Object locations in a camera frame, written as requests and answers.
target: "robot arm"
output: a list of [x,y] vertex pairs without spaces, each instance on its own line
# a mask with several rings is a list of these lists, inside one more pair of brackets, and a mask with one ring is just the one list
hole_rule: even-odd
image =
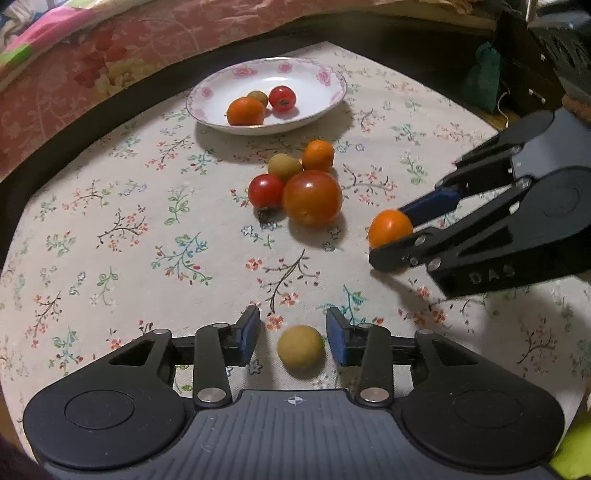
[[[548,56],[565,90],[587,105],[589,26],[590,15],[576,9],[530,24],[542,45],[559,35],[556,44],[562,55],[573,55],[566,45],[577,52],[584,71],[576,64],[573,72],[571,60],[561,60],[556,51],[549,50]],[[455,210],[466,197],[504,186],[508,189],[454,225],[417,230],[372,250],[369,262],[386,272],[425,264],[448,297],[519,287],[591,268],[591,127],[564,108],[539,111],[511,125],[457,160],[456,171],[437,182],[431,193],[400,210],[416,227]]]

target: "large orange tomato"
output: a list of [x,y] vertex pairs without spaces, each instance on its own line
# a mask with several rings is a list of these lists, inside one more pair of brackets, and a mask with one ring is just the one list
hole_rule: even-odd
[[293,176],[283,189],[283,208],[294,221],[306,226],[326,226],[340,212],[343,194],[328,173],[306,170]]

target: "orange cherry tomato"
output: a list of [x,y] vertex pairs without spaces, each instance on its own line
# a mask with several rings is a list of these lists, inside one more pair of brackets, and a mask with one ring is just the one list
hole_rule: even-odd
[[304,170],[329,171],[335,158],[335,149],[324,140],[312,140],[301,158]]
[[371,222],[368,233],[369,247],[381,247],[412,232],[412,223],[400,210],[384,210]]
[[262,125],[265,107],[253,97],[242,97],[230,103],[226,118],[230,125]]

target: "plate rim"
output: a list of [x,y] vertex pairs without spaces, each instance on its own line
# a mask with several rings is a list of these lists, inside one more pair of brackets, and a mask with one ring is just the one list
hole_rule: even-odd
[[[318,67],[322,67],[325,68],[327,70],[330,70],[331,73],[334,73],[335,76],[337,77],[337,79],[339,80],[339,84],[342,86],[344,86],[344,88],[341,91],[341,94],[339,95],[338,100],[333,104],[333,105],[329,105],[326,109],[324,110],[320,110],[316,113],[312,113],[310,115],[306,115],[302,118],[297,118],[297,119],[293,119],[293,120],[288,120],[287,122],[284,122],[282,124],[274,124],[274,125],[221,125],[221,124],[212,124],[210,122],[207,122],[205,120],[199,119],[197,118],[193,112],[191,111],[191,109],[189,108],[189,99],[193,96],[193,93],[200,88],[200,85],[202,85],[204,82],[210,80],[212,77],[217,76],[221,73],[227,72],[229,70],[234,69],[235,67],[239,66],[239,65],[244,65],[245,63],[250,63],[250,62],[256,62],[256,61],[267,61],[267,60],[305,60],[306,63],[311,63],[312,65],[316,65]],[[348,89],[349,85],[347,84],[347,80],[345,79],[344,75],[341,72],[338,72],[337,70],[335,70],[333,67],[326,65],[324,63],[318,62],[316,60],[313,59],[308,59],[308,58],[300,58],[300,57],[263,57],[260,59],[252,59],[252,60],[245,60],[245,61],[241,61],[239,63],[235,63],[234,65],[230,65],[228,67],[222,68],[221,70],[218,70],[216,72],[213,72],[211,74],[209,74],[207,77],[205,77],[203,80],[201,80],[197,85],[195,85],[195,87],[192,88],[191,92],[189,93],[189,95],[187,96],[187,99],[185,100],[185,107],[187,109],[187,112],[189,112],[189,115],[191,115],[198,123],[202,124],[202,125],[206,125],[208,127],[214,128],[214,129],[218,129],[219,127],[223,127],[224,129],[230,129],[230,130],[235,130],[235,131],[246,131],[246,130],[252,130],[252,129],[258,129],[258,128],[269,128],[269,127],[275,127],[277,125],[290,125],[290,124],[294,124],[297,122],[300,122],[302,120],[306,120],[309,118],[312,118],[314,116],[320,115],[320,114],[324,114],[324,113],[328,113],[330,112],[333,108],[335,108],[339,103],[341,103],[341,101],[343,100],[343,98],[345,98],[345,95],[347,95],[347,89]]]

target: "floral tablecloth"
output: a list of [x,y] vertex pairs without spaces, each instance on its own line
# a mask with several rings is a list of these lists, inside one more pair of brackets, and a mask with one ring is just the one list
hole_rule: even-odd
[[[289,376],[275,351],[290,325],[324,334],[324,311],[393,334],[442,332],[552,392],[567,421],[591,374],[591,292],[577,278],[446,300],[424,267],[391,276],[368,264],[366,231],[382,209],[432,188],[452,161],[494,134],[448,99],[331,44],[295,52],[339,69],[345,101],[308,127],[271,138],[230,137],[187,113],[188,92],[101,138],[29,202],[0,280],[0,371],[20,421],[40,389],[156,327],[191,335],[233,323],[248,304],[265,333],[232,388],[351,386],[327,356],[309,380]],[[344,201],[334,225],[301,228],[256,214],[246,187],[276,152],[300,155],[324,138],[336,149]],[[494,192],[460,204],[444,227]],[[397,394],[411,389],[395,367]],[[191,394],[191,368],[174,384]]]

